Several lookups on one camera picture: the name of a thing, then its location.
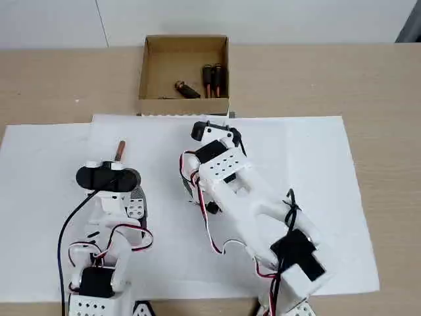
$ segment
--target white wall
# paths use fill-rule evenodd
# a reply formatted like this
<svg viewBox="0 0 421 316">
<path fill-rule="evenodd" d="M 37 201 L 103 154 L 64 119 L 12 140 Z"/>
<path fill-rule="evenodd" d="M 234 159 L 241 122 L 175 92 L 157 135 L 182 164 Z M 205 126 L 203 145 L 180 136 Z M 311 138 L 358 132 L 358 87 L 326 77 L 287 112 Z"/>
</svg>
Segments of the white wall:
<svg viewBox="0 0 421 316">
<path fill-rule="evenodd" d="M 227 34 L 234 43 L 394 42 L 416 0 L 98 0 L 108 42 Z M 95 0 L 0 0 L 0 48 L 106 46 Z"/>
<path fill-rule="evenodd" d="M 94 0 L 0 0 L 0 48 L 106 46 Z"/>
</svg>

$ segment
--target open cardboard box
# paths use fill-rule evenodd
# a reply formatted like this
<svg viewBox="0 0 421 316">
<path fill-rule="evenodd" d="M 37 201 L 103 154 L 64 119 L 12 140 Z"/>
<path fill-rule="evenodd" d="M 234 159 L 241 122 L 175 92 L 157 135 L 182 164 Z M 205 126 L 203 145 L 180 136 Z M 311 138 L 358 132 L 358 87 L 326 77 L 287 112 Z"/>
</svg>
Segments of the open cardboard box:
<svg viewBox="0 0 421 316">
<path fill-rule="evenodd" d="M 205 99 L 202 67 L 220 63 L 226 69 L 221 98 Z M 174 87 L 184 81 L 200 93 L 185 99 Z M 225 115 L 229 108 L 228 38 L 226 36 L 147 36 L 139 87 L 142 115 Z"/>
</svg>

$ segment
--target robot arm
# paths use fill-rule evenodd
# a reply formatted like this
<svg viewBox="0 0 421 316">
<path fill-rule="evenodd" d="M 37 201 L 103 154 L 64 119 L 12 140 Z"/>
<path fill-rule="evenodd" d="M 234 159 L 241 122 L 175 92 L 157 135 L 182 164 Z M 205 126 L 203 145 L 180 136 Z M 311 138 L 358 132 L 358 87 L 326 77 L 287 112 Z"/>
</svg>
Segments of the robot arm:
<svg viewBox="0 0 421 316">
<path fill-rule="evenodd" d="M 184 184 L 193 199 L 202 205 L 205 221 L 206 209 L 212 213 L 223 211 L 249 255 L 266 268 L 279 272 L 280 295 L 274 300 L 279 306 L 277 315 L 286 315 L 331 277 L 331 251 L 295 203 L 293 191 L 290 198 L 283 199 L 260 177 L 247 158 L 241 134 L 235 128 L 196 122 L 191 136 L 202 147 L 187 151 L 180 158 Z M 203 192 L 209 200 L 207 207 Z M 260 235 L 259 215 L 284 223 L 288 231 L 269 248 Z"/>
<path fill-rule="evenodd" d="M 127 276 L 132 253 L 153 242 L 139 173 L 123 168 L 119 161 L 89 161 L 76 180 L 88 195 L 100 191 L 93 197 L 86 238 L 69 246 L 73 266 L 69 315 L 131 316 L 140 310 L 142 315 L 153 315 L 147 302 L 133 301 Z"/>
</svg>

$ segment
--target table surface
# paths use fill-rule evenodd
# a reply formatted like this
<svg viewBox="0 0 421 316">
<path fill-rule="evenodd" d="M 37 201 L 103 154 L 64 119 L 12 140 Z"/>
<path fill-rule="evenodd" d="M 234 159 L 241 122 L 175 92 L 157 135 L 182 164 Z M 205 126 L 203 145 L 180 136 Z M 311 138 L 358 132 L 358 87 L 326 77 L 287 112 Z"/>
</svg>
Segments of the table surface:
<svg viewBox="0 0 421 316">
<path fill-rule="evenodd" d="M 141 56 L 140 47 L 0 52 L 0 135 L 6 124 L 136 113 Z M 414 315 L 421 308 L 420 83 L 420 44 L 230 46 L 238 116 L 345 121 L 381 290 L 311 298 L 319 315 Z M 157 315 L 244 316 L 253 304 L 171 300 L 153 307 Z M 0 314 L 59 315 L 59 305 L 3 303 Z"/>
</svg>

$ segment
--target white sheet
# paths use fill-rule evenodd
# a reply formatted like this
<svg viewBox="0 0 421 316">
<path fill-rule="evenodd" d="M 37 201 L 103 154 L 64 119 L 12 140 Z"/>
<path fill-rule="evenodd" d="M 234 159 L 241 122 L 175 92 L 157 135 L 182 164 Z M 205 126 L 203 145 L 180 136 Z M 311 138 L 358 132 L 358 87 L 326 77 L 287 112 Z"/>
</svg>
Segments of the white sheet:
<svg viewBox="0 0 421 316">
<path fill-rule="evenodd" d="M 200 212 L 188 202 L 189 196 L 178 175 L 179 154 L 198 146 L 189 137 L 197 119 L 116 117 L 116 120 L 113 124 L 111 117 L 95 117 L 89 157 L 109 159 L 118 141 L 125 139 L 124 162 L 142 176 L 150 228 L 157 243 L 148 254 L 133 258 L 135 294 L 147 298 L 259 294 L 262 282 L 253 274 L 253 263 L 241 247 L 233 246 L 223 257 L 212 252 Z M 338 273 L 318 294 L 378 290 L 376 263 L 341 117 L 238 118 L 229 122 L 243 134 L 247 154 L 263 177 L 280 194 L 294 188 L 298 203 L 334 248 L 339 259 Z M 224 219 L 223 215 L 210 216 L 210 227 L 218 244 L 234 236 Z M 270 228 L 268 244 L 281 229 L 273 224 Z M 150 274 L 157 269 L 165 276 L 163 284 Z M 168 292 L 168 288 L 175 290 L 168 284 L 177 287 L 176 293 Z"/>
<path fill-rule="evenodd" d="M 57 240 L 65 218 L 85 198 L 75 175 L 86 161 L 89 127 L 7 127 L 0 151 L 0 302 L 59 300 Z M 66 245 L 86 217 L 76 215 L 64 235 L 66 282 Z"/>
<path fill-rule="evenodd" d="M 132 257 L 130 274 L 136 297 L 246 297 L 266 289 L 267 284 L 254 276 L 253 262 L 240 246 L 230 246 L 225 256 L 212 252 L 200 212 L 188 202 L 178 176 L 178 155 L 198 146 L 189 137 L 197 119 L 130 117 L 128 122 L 119 117 L 123 124 L 115 124 L 110 117 L 102 123 L 97 118 L 89 139 L 89 156 L 111 159 L 118 140 L 126 139 L 124 163 L 140 172 L 147 194 L 148 223 L 155 244 L 150 251 Z M 337 276 L 319 294 L 378 290 L 376 264 L 341 118 L 231 122 L 243 134 L 248 155 L 263 176 L 280 194 L 293 186 L 300 206 L 341 258 Z M 56 243 L 64 218 L 84 198 L 74 176 L 87 158 L 88 135 L 88 124 L 7 128 L 0 151 L 0 279 L 4 284 L 0 302 L 59 299 Z M 82 229 L 86 211 L 75 218 L 64 249 Z M 210 227 L 218 244 L 233 236 L 223 216 L 210 216 Z M 268 242 L 275 237 L 268 236 Z M 64 279 L 68 280 L 64 253 Z"/>
</svg>

